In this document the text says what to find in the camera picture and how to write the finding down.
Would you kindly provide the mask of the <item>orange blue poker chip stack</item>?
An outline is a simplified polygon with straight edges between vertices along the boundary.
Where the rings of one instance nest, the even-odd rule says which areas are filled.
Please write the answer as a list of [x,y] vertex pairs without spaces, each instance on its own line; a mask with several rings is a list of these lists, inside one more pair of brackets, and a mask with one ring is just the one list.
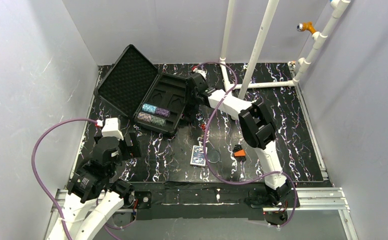
[[152,117],[153,117],[152,115],[145,113],[145,112],[139,112],[137,115],[137,118],[139,120],[142,120],[142,121],[145,121],[148,123],[150,123],[152,121]]

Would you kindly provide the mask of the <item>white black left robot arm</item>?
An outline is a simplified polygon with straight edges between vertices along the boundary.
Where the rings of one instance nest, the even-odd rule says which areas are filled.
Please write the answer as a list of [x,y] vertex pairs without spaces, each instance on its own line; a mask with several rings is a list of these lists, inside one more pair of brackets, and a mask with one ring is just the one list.
[[66,240],[67,233],[74,240],[92,240],[117,210],[137,203],[133,185],[121,179],[110,181],[118,166],[141,156],[137,135],[133,131],[125,136],[104,132],[95,141],[90,160],[68,183],[63,216],[57,219],[49,240]]

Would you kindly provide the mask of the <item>dark blue poker chip stack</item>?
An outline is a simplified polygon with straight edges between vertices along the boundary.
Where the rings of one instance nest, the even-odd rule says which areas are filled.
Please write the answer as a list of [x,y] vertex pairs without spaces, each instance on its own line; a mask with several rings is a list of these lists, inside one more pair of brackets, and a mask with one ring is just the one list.
[[151,116],[151,123],[157,126],[164,127],[166,125],[166,120],[161,117]]

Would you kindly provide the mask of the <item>black orange hex key set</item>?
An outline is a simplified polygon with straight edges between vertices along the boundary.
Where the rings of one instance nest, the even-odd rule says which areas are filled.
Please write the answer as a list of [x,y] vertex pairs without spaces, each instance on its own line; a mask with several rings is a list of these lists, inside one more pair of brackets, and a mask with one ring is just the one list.
[[238,162],[245,162],[246,161],[246,152],[242,145],[236,144],[232,150],[232,156],[238,161]]

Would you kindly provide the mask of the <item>purple poker chip stack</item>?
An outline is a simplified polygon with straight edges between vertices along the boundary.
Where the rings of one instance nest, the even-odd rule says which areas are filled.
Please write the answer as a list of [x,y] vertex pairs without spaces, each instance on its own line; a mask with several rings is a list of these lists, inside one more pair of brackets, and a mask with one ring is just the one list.
[[162,116],[162,117],[165,117],[165,118],[168,118],[170,116],[170,111],[168,109],[165,109],[165,108],[161,108],[161,107],[157,107],[155,109],[155,114],[156,115],[159,115],[159,116]]

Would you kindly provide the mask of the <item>teal poker chip stack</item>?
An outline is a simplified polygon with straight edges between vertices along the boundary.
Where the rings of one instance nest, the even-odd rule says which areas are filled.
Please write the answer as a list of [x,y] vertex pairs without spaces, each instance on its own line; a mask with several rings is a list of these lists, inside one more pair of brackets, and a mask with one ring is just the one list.
[[150,114],[155,114],[157,107],[148,103],[142,105],[142,111]]

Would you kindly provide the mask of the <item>blue playing card deck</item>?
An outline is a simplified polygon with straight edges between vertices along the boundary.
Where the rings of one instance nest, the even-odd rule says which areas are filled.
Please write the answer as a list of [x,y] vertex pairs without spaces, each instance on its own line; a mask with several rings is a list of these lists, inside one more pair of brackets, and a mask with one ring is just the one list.
[[206,166],[204,147],[198,145],[192,147],[190,165],[194,167]]

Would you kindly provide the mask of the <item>black poker set case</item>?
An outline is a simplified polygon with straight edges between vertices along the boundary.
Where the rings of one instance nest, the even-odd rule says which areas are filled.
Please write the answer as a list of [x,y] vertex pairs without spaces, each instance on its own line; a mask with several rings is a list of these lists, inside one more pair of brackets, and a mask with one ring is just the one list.
[[[186,78],[160,72],[130,44],[99,83],[95,95],[137,125],[171,136],[177,132],[188,103],[187,86]],[[165,124],[140,119],[145,104],[169,110],[169,116],[160,116]]]

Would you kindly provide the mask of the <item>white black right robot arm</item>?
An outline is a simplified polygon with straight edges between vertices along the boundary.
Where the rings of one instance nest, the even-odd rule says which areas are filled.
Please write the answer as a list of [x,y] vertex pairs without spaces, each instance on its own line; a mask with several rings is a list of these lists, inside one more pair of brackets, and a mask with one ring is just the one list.
[[197,105],[222,111],[236,119],[244,141],[254,149],[262,170],[268,197],[276,202],[291,191],[291,184],[282,173],[276,151],[276,124],[266,105],[261,101],[239,99],[205,82],[205,74],[194,73],[187,78],[188,99]]

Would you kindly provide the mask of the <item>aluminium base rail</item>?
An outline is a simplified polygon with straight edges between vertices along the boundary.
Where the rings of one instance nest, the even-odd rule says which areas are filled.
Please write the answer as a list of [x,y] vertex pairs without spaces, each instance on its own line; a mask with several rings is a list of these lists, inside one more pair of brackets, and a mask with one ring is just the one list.
[[[338,211],[347,239],[356,240],[357,234],[349,215],[349,206],[342,188],[304,187],[297,191],[297,211]],[[140,202],[141,220],[152,219],[199,219],[199,218],[248,218],[260,220],[261,212],[269,213],[278,207],[267,203],[253,203],[248,198],[264,195],[264,188],[254,186],[223,186],[217,183],[184,184],[137,184],[135,198]]]

